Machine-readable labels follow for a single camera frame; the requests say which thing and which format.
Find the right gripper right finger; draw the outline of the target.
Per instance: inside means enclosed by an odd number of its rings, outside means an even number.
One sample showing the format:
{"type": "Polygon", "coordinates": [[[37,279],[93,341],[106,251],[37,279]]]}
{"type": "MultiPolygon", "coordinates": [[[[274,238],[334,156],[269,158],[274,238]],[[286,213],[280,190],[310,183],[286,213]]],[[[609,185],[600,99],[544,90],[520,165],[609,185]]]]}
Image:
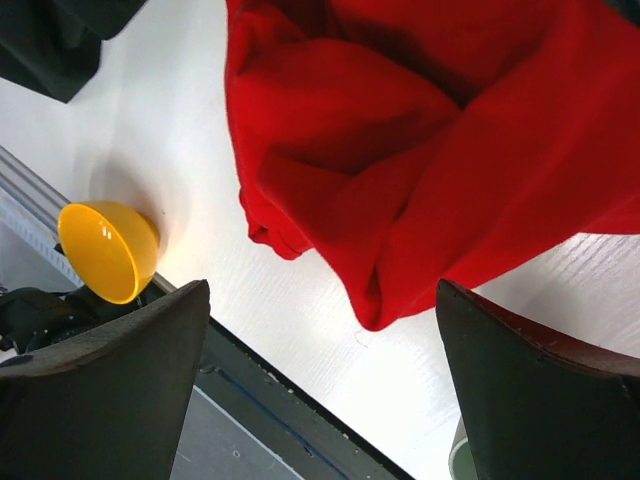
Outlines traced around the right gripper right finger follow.
{"type": "Polygon", "coordinates": [[[638,478],[638,359],[448,280],[436,317],[478,478],[638,478]]]}

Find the red cloth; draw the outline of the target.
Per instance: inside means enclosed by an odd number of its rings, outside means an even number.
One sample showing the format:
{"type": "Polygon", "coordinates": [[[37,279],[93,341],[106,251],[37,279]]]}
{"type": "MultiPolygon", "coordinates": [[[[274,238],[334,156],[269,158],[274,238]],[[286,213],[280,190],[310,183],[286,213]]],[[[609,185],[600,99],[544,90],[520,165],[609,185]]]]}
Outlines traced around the red cloth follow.
{"type": "Polygon", "coordinates": [[[635,1],[231,1],[250,238],[315,250],[367,330],[578,233],[639,231],[635,1]]]}

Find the black cloth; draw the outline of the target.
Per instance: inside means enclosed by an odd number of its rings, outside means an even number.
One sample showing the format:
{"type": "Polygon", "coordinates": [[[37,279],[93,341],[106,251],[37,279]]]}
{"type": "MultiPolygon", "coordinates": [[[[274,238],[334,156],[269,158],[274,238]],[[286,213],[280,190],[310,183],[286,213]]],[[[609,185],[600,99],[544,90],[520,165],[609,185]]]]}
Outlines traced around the black cloth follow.
{"type": "Polygon", "coordinates": [[[69,102],[98,71],[102,43],[144,5],[144,0],[3,1],[1,77],[69,102]]]}

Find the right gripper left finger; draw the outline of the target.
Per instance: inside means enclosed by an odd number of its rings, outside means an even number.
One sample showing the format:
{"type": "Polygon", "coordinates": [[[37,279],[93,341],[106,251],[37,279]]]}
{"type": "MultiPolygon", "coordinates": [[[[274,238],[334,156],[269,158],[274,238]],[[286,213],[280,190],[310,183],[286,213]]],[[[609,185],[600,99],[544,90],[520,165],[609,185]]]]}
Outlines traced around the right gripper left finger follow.
{"type": "Polygon", "coordinates": [[[2,363],[2,478],[169,478],[209,301],[207,281],[192,281],[2,363]]]}

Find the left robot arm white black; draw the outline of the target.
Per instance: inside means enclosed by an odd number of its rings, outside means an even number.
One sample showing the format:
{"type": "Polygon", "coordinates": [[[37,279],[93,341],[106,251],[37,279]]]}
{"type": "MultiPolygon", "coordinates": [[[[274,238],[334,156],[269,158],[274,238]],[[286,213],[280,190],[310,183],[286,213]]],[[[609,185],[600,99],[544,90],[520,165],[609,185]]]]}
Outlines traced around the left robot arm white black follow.
{"type": "Polygon", "coordinates": [[[148,303],[143,294],[110,303],[88,287],[46,292],[34,287],[1,291],[1,360],[6,362],[59,343],[132,313],[148,303]]]}

